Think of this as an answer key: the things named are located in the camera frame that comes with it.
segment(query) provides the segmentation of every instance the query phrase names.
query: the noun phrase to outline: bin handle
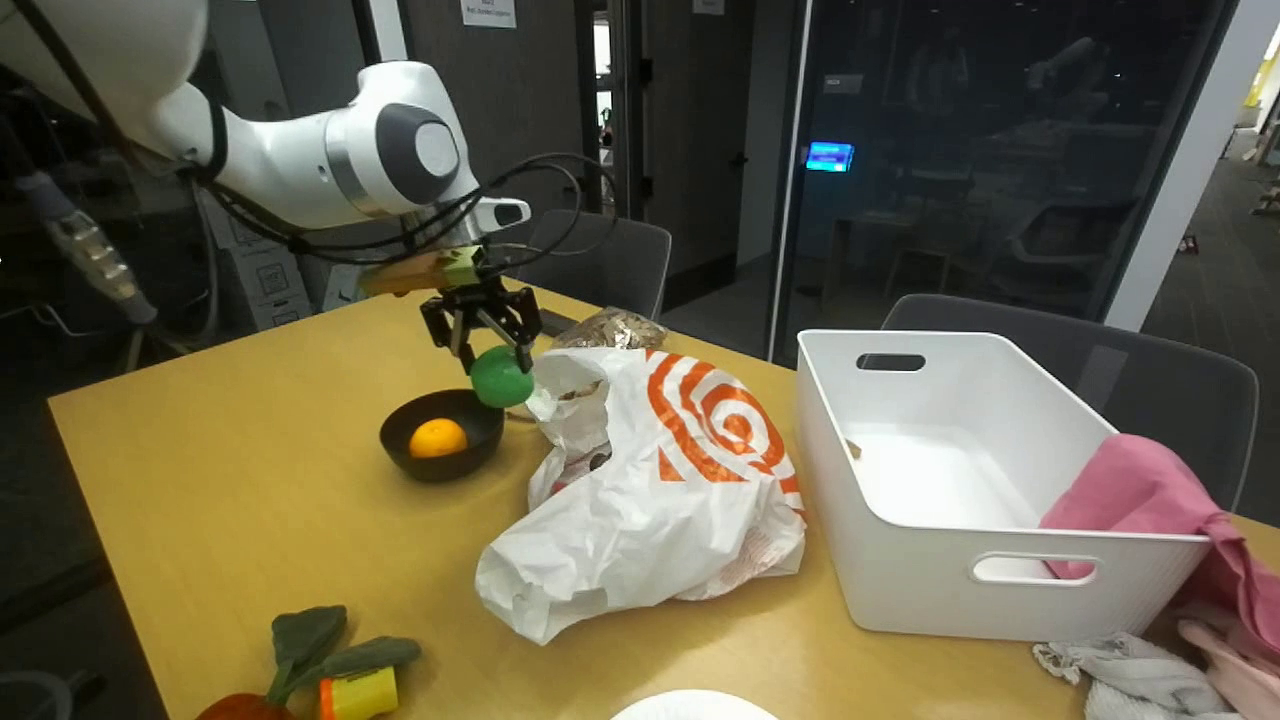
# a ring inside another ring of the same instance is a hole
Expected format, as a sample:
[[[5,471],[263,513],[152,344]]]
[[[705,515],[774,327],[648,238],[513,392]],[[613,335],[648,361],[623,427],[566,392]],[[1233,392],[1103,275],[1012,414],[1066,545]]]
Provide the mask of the bin handle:
[[[854,361],[861,371],[924,371],[924,356],[922,352],[861,352]]]
[[[979,582],[1089,586],[1102,572],[1102,561],[1079,551],[983,551],[968,572]]]

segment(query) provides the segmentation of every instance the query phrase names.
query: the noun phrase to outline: blue light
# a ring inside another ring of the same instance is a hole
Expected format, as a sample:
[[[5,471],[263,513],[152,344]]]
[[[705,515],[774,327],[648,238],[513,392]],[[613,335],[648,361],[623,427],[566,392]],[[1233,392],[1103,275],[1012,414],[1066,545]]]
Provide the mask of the blue light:
[[[840,139],[812,139],[806,147],[806,168],[807,172],[850,174],[854,160],[857,160],[857,147],[840,145]]]

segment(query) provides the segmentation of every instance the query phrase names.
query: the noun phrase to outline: table surface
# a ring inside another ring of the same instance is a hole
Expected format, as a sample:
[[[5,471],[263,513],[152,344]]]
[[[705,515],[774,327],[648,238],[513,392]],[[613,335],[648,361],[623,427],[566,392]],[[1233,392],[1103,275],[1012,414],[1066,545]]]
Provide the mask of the table surface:
[[[566,314],[588,302],[544,290]],[[464,385],[434,346],[421,297],[379,297],[214,352],[51,396],[167,715],[274,679],[270,624],[348,604],[354,635],[412,635],[400,715],[613,715],[670,686],[722,686],[778,715],[1079,715],[1029,644],[876,635],[840,604],[820,524],[802,576],[705,604],[618,611],[547,647],[476,600],[476,557],[523,513],[544,456],[533,425],[484,476],[412,483],[379,420]],[[798,452],[798,375],[687,335],[671,352],[739,375]],[[1280,533],[1240,521],[1276,569]]]

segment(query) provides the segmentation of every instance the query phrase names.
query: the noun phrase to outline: pink towel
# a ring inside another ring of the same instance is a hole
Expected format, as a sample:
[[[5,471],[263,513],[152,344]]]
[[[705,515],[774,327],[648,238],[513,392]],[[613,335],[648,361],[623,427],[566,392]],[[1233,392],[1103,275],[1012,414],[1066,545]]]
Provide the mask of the pink towel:
[[[1045,526],[1211,536],[1211,551],[1174,607],[1211,604],[1233,611],[1254,650],[1280,664],[1280,576],[1247,557],[1240,526],[1174,446],[1146,434],[1113,434],[1050,508]]]

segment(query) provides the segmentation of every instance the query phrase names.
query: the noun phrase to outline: green object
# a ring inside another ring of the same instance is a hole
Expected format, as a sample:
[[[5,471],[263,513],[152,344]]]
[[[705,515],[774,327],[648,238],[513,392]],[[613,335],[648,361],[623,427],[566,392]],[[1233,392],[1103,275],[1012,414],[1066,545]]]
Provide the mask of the green object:
[[[369,677],[379,669],[404,669],[421,654],[426,647],[415,638],[404,635],[377,635],[354,647],[334,650],[315,677]]]
[[[277,679],[270,705],[290,705],[298,686],[321,682],[326,677],[364,677],[377,669],[404,669],[421,654],[415,638],[377,635],[354,647],[338,647],[348,631],[345,604],[321,604],[284,611],[274,618]]]
[[[489,346],[471,362],[471,389],[489,407],[513,407],[533,396],[533,375],[516,362],[513,346]]]
[[[481,275],[476,275],[476,250],[481,250],[481,242],[464,242],[464,248],[452,248],[452,250],[445,255],[445,289],[481,283]]]
[[[290,705],[290,697],[308,682],[308,673],[345,638],[348,607],[326,604],[304,611],[284,611],[274,618],[277,679],[270,699]]]

